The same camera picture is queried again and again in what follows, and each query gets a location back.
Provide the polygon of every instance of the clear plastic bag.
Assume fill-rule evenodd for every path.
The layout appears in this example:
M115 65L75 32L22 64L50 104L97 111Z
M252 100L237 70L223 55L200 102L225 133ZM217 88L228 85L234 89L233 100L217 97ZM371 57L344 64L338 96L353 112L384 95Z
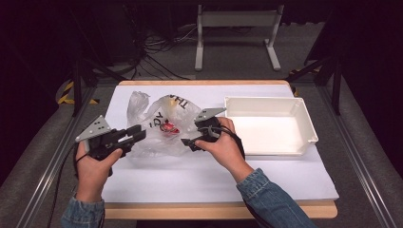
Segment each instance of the clear plastic bag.
M194 120L202 111L190 101L176 95L166 95L148 110L149 96L134 91L127 108L127 127L140 124L146 138L132 147L133 157L180 156L191 151L181 139L192 138L198 132Z

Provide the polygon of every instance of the white plastic container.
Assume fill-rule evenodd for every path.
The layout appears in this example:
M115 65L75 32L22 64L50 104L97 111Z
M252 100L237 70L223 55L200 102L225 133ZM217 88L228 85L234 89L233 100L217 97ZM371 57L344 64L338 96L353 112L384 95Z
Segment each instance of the white plastic container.
M317 133L302 98L225 97L245 155L303 155Z

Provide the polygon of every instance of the metal stand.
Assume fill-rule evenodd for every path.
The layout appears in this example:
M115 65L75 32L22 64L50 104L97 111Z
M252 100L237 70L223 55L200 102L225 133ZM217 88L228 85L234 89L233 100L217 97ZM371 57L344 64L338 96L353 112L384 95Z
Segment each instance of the metal stand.
M199 5L198 45L196 49L195 69L197 71L202 70L204 48L202 39L203 27L271 27L273 30L270 39L265 39L264 44L269 53L273 69L280 70L273 44L276 39L283 9L284 6L279 6L277 10L266 11L202 11L202 5Z

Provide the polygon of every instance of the denim jacket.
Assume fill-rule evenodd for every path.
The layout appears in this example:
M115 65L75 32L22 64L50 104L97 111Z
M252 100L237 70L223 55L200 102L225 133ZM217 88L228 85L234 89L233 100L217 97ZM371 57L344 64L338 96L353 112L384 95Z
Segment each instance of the denim jacket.
M278 185L269 181L259 168L239 182L237 188L256 214L273 227L316 227L296 202ZM86 203L71 198L62 216L62 226L99 227L104 204L103 200Z

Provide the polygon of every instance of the gray carpet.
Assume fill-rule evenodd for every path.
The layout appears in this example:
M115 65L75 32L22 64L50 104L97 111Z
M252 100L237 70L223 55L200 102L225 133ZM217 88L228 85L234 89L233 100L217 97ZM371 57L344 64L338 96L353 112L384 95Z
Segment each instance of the gray carpet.
M314 43L322 25L280 27L275 42L275 49L281 64L281 71L271 68L266 49L262 45L266 38L264 29L253 28L246 34L239 34L228 29L208 31L204 39L203 70L194 70L196 42L189 40L173 47L167 52L159 52L151 56L165 67L182 76L199 80L215 79L283 79L292 69L302 68L303 61ZM142 62L151 74L164 77L159 70ZM137 79L153 79L152 75L138 67ZM338 215L333 219L314 219L319 227L382 227L372 203L364 191L362 180L353 166L348 148L345 146L340 132L326 108L326 100L322 98L319 88L310 81L310 75L293 83L298 94L308 107L311 119L317 131L319 142L317 148L326 169L335 181L340 198L336 201ZM113 94L113 81L102 80L92 96L100 99L99 104L90 104L79 126L87 124L94 116L105 114L108 102ZM9 178L0 189L0 227L15 227L24 213L41 176L60 139L63 137L68 123L71 121L72 105L61 104L58 111L48 120L15 165ZM368 126L359 106L349 88L343 81L340 97L341 119L348 128L359 154L372 175L375 185L383 197L396 227L403 227L403 181L394 171L379 145L374 133ZM53 181L42 206L33 217L31 227L46 227L54 196ZM71 197L71 189L76 183L73 177L71 158L63 170L58 200L51 227L60 227L60 217ZM135 221L107 220L105 227L257 227L252 220L243 221Z

